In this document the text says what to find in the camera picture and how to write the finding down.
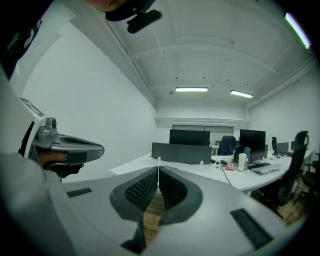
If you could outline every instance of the window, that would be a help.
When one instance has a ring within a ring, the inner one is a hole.
[[[233,135],[232,127],[173,125],[172,129],[189,131],[208,131],[210,132],[210,146],[214,146],[216,145],[216,142],[220,142],[223,136]]]
[[[204,130],[210,132],[210,146],[220,144],[223,136],[233,135],[232,127],[205,126]]]

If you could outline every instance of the white desk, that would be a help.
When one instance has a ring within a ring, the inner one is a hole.
[[[308,149],[305,152],[304,159],[307,160],[308,158],[310,158],[312,153],[313,153],[313,150]],[[229,157],[230,156],[226,156],[226,155],[223,155],[223,156],[213,155],[212,159],[220,161],[220,160],[225,160]],[[220,168],[220,165],[216,165],[216,164],[199,165],[199,164],[186,164],[186,163],[160,161],[160,165],[178,168],[182,171],[186,171],[189,173],[193,173],[196,175],[200,175],[203,177],[207,177],[207,178],[214,179],[214,180],[221,181],[228,184],[229,182],[226,179],[226,176],[227,176],[227,178],[229,179],[233,187],[248,193],[280,179],[288,170],[291,163],[291,159],[292,158],[289,156],[281,156],[281,158],[279,159],[275,158],[273,160],[267,158],[265,162],[268,162],[270,164],[282,164],[282,169],[272,172],[270,174],[265,174],[265,175],[258,175],[250,170],[244,170],[242,172],[238,170],[233,170],[233,171],[225,170],[223,172]],[[158,165],[158,160],[151,158],[151,153],[149,153],[133,161],[120,165],[116,168],[113,168],[110,171],[116,175],[121,175],[121,174],[130,173],[142,168],[154,167],[157,165]]]
[[[121,175],[121,174],[130,173],[142,168],[154,167],[157,165],[158,165],[158,160],[151,158],[151,153],[149,153],[133,161],[127,162],[123,165],[113,168],[110,170],[110,172],[116,175]],[[178,168],[182,171],[186,171],[192,174],[197,174],[203,177],[207,177],[210,179],[214,179],[214,180],[229,184],[221,168],[216,168],[216,164],[215,165],[213,164],[199,165],[199,164],[160,161],[160,165]]]
[[[228,177],[231,185],[241,191],[250,192],[262,188],[278,179],[280,179],[288,170],[292,157],[289,156],[281,156],[280,158],[269,159],[271,156],[268,152],[268,158],[264,160],[264,162],[270,164],[282,164],[281,170],[274,171],[272,173],[268,173],[265,175],[259,175],[254,173],[253,171],[244,170],[225,170],[225,174]],[[304,160],[306,161],[308,158],[312,156],[313,149],[308,149],[305,152]],[[212,159],[214,160],[223,160],[228,156],[225,155],[213,155]]]

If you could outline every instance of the water bottle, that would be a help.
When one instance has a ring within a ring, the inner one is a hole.
[[[239,172],[243,172],[243,170],[245,169],[246,159],[247,159],[247,155],[245,153],[239,154],[239,162],[238,162]]]
[[[248,157],[248,164],[250,163],[250,152],[251,152],[250,147],[247,146],[247,147],[244,148],[243,153],[245,153],[246,156]]]

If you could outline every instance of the ceiling light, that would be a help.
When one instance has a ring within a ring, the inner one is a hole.
[[[244,93],[244,92],[237,91],[237,90],[232,90],[232,91],[230,91],[230,93],[234,94],[234,95],[243,96],[243,97],[246,97],[246,98],[252,98],[253,97],[253,95],[251,95],[251,94]]]
[[[285,19],[289,22],[289,24],[293,27],[294,31],[298,34],[305,48],[309,49],[311,45],[309,39],[307,38],[305,32],[302,30],[302,28],[299,26],[299,24],[296,22],[296,20],[292,17],[292,15],[289,12],[285,14]]]
[[[176,92],[207,92],[207,87],[177,87]]]

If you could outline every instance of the keyboard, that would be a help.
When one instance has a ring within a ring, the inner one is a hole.
[[[268,163],[268,162],[256,163],[253,165],[249,165],[248,169],[252,170],[253,168],[260,168],[260,167],[269,166],[269,165],[271,165],[271,163]]]

